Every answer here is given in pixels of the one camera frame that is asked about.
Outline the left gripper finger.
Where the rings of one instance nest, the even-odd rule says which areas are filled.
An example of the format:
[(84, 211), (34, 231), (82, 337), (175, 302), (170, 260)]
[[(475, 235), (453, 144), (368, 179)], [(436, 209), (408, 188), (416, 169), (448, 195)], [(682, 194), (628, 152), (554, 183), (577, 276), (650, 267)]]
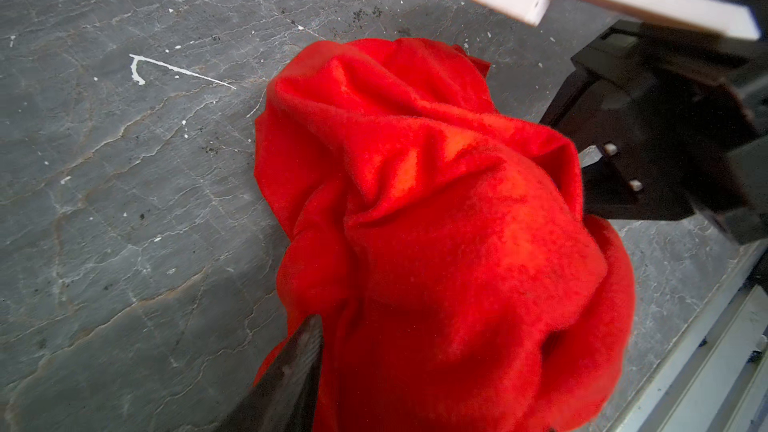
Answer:
[(313, 428), (323, 358), (323, 325), (305, 319), (219, 431), (294, 432)]

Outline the red cloth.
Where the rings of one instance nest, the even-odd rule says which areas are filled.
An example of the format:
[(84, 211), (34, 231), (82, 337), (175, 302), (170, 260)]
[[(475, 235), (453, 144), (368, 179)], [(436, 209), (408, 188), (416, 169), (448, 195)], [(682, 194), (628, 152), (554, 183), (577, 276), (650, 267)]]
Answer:
[(572, 431), (614, 391), (630, 259), (574, 144), (502, 115), (489, 69), (320, 41), (268, 86), (255, 177), (290, 242), (288, 328), (322, 319), (318, 431)]

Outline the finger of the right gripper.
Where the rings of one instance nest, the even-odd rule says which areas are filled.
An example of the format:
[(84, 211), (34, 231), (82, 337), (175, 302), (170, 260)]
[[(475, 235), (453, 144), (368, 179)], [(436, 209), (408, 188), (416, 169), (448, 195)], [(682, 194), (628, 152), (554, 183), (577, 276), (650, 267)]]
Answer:
[(582, 169), (585, 211), (606, 219), (680, 221), (695, 214), (688, 160), (664, 147), (618, 147)]
[(584, 70), (568, 75), (552, 99), (540, 124), (569, 138), (578, 150), (602, 148), (606, 82)]

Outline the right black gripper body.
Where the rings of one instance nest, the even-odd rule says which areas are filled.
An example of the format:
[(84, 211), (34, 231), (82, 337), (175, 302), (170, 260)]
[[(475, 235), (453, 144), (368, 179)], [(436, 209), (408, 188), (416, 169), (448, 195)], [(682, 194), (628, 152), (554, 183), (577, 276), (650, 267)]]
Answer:
[(622, 14), (572, 62), (606, 82), (600, 158), (625, 146), (684, 156), (695, 214), (747, 244), (767, 235), (767, 0), (735, 2), (756, 12), (759, 39)]

